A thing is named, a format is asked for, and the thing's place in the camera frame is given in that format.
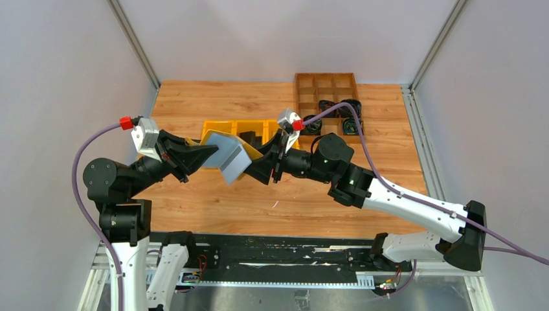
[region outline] wood grain surface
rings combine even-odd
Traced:
[[[152,117],[174,135],[200,138],[205,120],[275,119],[294,106],[293,90],[292,83],[166,81]],[[400,87],[359,84],[358,93],[376,167],[394,183],[425,194]],[[353,162],[369,167],[362,148],[352,147]],[[227,186],[211,169],[189,180],[184,184],[169,176],[137,196],[153,201],[153,230],[354,238],[422,230],[389,214],[339,205],[327,195],[328,185],[289,174],[268,186],[250,176]]]

